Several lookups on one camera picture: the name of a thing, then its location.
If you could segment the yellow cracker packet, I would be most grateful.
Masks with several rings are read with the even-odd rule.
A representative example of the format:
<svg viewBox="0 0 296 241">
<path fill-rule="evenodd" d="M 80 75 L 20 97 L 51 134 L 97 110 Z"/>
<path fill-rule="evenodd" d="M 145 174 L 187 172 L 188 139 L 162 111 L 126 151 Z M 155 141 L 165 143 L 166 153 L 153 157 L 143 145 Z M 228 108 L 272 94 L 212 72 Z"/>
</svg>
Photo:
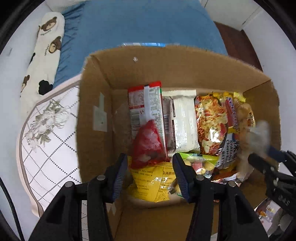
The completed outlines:
<svg viewBox="0 0 296 241">
<path fill-rule="evenodd" d="M 239 128 L 239 140 L 242 142 L 246 138 L 249 128 L 256 126 L 250 104 L 246 102 L 246 98 L 239 92 L 233 93 L 234 106 L 236 109 L 236 116 Z"/>
</svg>

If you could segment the colourful candy balls bag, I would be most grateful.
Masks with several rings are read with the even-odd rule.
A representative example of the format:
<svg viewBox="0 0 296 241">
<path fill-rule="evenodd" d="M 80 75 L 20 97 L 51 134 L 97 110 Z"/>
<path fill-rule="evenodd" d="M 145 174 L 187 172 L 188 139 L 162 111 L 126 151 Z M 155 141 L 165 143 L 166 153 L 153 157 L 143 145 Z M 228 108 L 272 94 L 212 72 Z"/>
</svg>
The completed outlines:
<svg viewBox="0 0 296 241">
<path fill-rule="evenodd" d="M 203 155 L 200 153 L 181 153 L 184 163 L 188 166 L 191 166 L 196 174 L 203 175 L 208 179 L 211 179 L 213 170 L 216 166 L 216 163 L 219 160 L 218 156 L 209 156 Z"/>
</svg>

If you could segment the cheese ramen noodle packet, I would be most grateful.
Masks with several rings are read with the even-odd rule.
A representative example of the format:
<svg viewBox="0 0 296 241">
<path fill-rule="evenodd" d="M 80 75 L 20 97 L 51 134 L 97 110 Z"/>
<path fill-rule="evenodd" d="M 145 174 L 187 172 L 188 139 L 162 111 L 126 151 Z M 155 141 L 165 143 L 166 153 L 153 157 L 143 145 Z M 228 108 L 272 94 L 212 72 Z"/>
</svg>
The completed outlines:
<svg viewBox="0 0 296 241">
<path fill-rule="evenodd" d="M 215 167 L 219 170 L 233 168 L 240 148 L 234 94 L 197 96 L 195 112 L 201 154 L 217 157 Z"/>
</svg>

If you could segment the yellow chips packet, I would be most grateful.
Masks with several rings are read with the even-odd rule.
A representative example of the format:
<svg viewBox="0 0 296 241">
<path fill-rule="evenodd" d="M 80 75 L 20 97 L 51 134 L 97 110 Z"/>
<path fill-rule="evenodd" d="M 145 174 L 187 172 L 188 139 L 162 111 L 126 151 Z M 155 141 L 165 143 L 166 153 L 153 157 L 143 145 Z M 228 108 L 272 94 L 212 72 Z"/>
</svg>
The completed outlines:
<svg viewBox="0 0 296 241">
<path fill-rule="evenodd" d="M 161 162 L 140 169 L 129 168 L 132 184 L 127 193 L 131 198 L 146 202 L 163 202 L 182 198 L 171 162 Z"/>
</svg>

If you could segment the white wafer packet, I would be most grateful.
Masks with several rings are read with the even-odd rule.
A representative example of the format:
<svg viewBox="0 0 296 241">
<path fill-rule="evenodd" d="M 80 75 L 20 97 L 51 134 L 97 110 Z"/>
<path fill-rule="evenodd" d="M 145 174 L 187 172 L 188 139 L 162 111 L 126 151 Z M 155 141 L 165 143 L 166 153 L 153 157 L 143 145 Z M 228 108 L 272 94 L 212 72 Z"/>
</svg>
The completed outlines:
<svg viewBox="0 0 296 241">
<path fill-rule="evenodd" d="M 199 148 L 194 98 L 196 90 L 169 90 L 162 93 L 166 150 L 177 152 Z"/>
</svg>

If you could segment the bright red snack packet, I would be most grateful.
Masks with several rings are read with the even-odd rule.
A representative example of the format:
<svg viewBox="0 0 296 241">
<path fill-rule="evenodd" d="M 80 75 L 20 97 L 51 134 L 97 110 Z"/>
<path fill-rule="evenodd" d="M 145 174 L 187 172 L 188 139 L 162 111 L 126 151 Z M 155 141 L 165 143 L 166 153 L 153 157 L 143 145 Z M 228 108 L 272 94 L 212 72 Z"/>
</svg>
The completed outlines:
<svg viewBox="0 0 296 241">
<path fill-rule="evenodd" d="M 132 144 L 132 169 L 141 169 L 167 160 L 167 153 L 154 120 L 143 125 Z"/>
</svg>

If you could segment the red white snack packet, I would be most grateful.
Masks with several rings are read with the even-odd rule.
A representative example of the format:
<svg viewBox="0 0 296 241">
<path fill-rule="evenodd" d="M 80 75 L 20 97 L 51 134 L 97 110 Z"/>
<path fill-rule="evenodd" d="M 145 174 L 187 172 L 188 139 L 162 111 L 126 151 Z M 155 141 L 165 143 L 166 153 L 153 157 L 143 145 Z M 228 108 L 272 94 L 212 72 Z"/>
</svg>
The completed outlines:
<svg viewBox="0 0 296 241">
<path fill-rule="evenodd" d="M 166 150 L 162 83 L 156 81 L 129 88 L 128 105 L 132 138 L 136 138 L 140 127 L 145 125 L 147 121 L 154 120 L 164 150 Z"/>
</svg>

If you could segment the white grey snack packet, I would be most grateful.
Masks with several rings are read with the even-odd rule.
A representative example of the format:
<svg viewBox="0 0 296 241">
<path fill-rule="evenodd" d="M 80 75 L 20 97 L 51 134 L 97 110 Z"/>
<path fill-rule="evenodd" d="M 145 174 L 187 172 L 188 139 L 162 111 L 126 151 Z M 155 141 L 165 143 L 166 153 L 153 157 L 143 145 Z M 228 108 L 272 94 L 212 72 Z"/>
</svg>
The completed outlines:
<svg viewBox="0 0 296 241">
<path fill-rule="evenodd" d="M 248 157 L 255 153 L 266 158 L 270 146 L 270 127 L 267 121 L 260 120 L 255 127 L 247 126 L 240 142 L 237 177 L 241 182 L 248 179 L 254 168 L 249 164 Z"/>
</svg>

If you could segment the orange panda snack packet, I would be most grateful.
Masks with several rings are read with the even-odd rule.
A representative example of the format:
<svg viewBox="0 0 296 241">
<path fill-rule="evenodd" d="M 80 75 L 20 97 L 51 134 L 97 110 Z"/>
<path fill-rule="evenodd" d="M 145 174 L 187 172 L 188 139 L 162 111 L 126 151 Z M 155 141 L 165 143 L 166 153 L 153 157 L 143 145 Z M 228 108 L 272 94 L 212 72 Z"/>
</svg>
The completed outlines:
<svg viewBox="0 0 296 241">
<path fill-rule="evenodd" d="M 228 181 L 236 181 L 237 180 L 238 171 L 236 168 L 226 168 L 226 169 L 218 169 L 215 168 L 210 180 L 214 183 L 225 184 Z"/>
</svg>

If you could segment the cardboard milk box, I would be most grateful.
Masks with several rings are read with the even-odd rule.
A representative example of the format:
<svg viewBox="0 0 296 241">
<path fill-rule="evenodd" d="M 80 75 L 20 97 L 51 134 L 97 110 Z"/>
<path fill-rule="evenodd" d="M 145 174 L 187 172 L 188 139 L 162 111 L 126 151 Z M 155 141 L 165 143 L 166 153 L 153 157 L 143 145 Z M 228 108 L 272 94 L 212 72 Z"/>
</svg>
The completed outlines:
<svg viewBox="0 0 296 241">
<path fill-rule="evenodd" d="M 80 80 L 77 155 L 94 240 L 209 240 L 230 232 L 222 214 L 265 198 L 251 152 L 281 146 L 273 82 L 239 60 L 182 46 L 90 54 Z M 215 168 L 248 176 L 223 185 Z"/>
</svg>

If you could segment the bear print long pillow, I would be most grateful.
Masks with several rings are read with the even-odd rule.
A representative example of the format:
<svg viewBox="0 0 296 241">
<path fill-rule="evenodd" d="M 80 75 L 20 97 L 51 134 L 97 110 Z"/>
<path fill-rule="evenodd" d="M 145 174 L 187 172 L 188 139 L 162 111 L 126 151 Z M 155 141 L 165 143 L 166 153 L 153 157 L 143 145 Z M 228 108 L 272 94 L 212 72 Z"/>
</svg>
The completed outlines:
<svg viewBox="0 0 296 241">
<path fill-rule="evenodd" d="M 53 89 L 64 27 L 65 19 L 59 12 L 46 13 L 42 18 L 34 52 L 21 88 L 21 114 L 24 117 L 31 112 L 42 96 Z"/>
</svg>

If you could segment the white door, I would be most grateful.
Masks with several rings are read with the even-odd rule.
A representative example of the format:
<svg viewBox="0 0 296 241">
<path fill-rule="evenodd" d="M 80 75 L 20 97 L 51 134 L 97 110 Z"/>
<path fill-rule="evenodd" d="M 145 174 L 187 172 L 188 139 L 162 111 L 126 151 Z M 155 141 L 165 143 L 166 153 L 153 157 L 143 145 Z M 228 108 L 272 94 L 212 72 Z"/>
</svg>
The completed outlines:
<svg viewBox="0 0 296 241">
<path fill-rule="evenodd" d="M 262 8 L 253 0 L 201 0 L 210 18 L 241 31 Z"/>
</svg>

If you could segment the blue bed sheet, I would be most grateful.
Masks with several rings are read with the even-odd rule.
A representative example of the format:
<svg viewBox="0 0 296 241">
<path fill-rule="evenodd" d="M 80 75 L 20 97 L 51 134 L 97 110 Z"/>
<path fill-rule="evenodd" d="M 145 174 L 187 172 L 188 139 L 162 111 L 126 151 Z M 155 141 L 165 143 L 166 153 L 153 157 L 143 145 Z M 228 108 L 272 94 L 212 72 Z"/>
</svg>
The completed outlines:
<svg viewBox="0 0 296 241">
<path fill-rule="evenodd" d="M 62 15 L 64 37 L 54 86 L 78 75 L 89 54 L 123 44 L 178 44 L 227 54 L 199 1 L 84 1 Z"/>
</svg>

